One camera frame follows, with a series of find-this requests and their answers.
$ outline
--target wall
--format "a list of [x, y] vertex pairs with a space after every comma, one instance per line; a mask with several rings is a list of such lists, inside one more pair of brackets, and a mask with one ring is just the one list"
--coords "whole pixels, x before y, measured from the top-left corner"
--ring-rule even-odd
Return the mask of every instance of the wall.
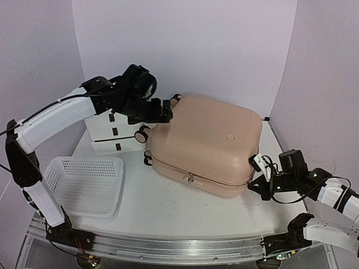
[[158, 95], [197, 92], [270, 114], [296, 0], [73, 1], [85, 77], [142, 64]]
[[[301, 149], [310, 169], [349, 178], [359, 191], [359, 4], [298, 1], [288, 61], [271, 122], [286, 150]], [[329, 207], [318, 217], [352, 225]], [[357, 257], [335, 248], [341, 268]]]
[[[84, 81], [71, 0], [0, 1], [0, 130], [58, 99]], [[42, 170], [69, 155], [84, 130], [77, 124], [36, 151]], [[7, 164], [5, 136], [0, 163]], [[0, 262], [13, 268], [33, 210], [11, 175], [0, 169]]]

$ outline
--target suitcase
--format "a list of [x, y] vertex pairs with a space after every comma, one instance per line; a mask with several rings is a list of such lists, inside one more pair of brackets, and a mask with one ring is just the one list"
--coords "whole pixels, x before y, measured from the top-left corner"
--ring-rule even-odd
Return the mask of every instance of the suitcase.
[[261, 118], [250, 109], [186, 95], [173, 108], [170, 123], [149, 131], [145, 156], [166, 177], [235, 197], [254, 176], [248, 159], [259, 152], [261, 130]]

